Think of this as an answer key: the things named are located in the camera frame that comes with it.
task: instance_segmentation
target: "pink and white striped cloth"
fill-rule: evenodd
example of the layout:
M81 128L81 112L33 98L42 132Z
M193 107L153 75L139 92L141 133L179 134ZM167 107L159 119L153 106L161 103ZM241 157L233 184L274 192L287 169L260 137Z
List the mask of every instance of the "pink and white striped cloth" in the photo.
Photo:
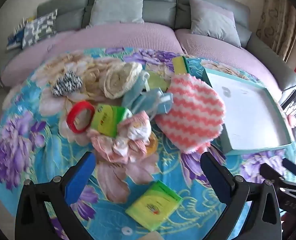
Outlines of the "pink and white striped cloth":
M225 105L209 85L189 74L175 75L167 93L173 93L173 106L155 120L181 152L196 152L220 135Z

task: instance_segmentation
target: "red tape roll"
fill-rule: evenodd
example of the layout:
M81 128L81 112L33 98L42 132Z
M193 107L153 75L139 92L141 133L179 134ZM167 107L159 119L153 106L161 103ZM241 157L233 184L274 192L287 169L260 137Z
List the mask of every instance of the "red tape roll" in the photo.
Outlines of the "red tape roll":
M75 126L75 119L76 119L77 115L79 113L81 113L85 109L90 110L91 119L92 119L92 117L95 114L95 108L93 107L92 104L90 104L87 101L80 101L80 102L76 103L71 108L70 112L67 115L67 120L66 120L67 125L68 125L69 129L71 131L73 131L74 133L83 133L83 132L85 132L88 129L88 127L90 126L90 124L91 124L91 121L90 121L89 124L85 128L83 128L81 130L78 130L77 127Z

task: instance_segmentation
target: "box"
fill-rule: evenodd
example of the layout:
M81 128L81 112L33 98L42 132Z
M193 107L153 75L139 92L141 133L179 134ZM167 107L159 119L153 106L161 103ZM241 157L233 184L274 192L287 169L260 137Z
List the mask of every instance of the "box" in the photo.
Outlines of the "box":
M260 84L205 69L202 79L223 99L225 122L220 135L225 155L290 147L292 139L268 90Z
M181 196L158 180L126 210L126 214L148 230L155 231L182 201Z

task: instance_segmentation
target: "blue gripper pad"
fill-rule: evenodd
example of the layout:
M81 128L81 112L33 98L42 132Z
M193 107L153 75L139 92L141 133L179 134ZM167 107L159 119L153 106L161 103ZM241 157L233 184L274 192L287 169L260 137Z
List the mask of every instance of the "blue gripper pad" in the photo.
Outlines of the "blue gripper pad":
M203 153L200 157L200 167L213 188L218 200L229 205L232 196L234 182L232 175L221 166L210 152Z
M91 152L86 152L73 167L74 174L65 187L65 201L69 206L78 201L95 167L96 157Z

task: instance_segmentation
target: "gray pillow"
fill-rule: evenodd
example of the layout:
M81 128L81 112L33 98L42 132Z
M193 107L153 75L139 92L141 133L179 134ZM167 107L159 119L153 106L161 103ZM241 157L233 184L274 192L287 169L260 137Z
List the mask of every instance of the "gray pillow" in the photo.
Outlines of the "gray pillow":
M22 40L22 49L56 34L57 14L58 10L56 9L53 12L26 24Z
M241 48L235 22L221 10L204 6L202 0L189 0L191 10L191 33L225 41Z
M143 23L144 0L95 0L89 25Z

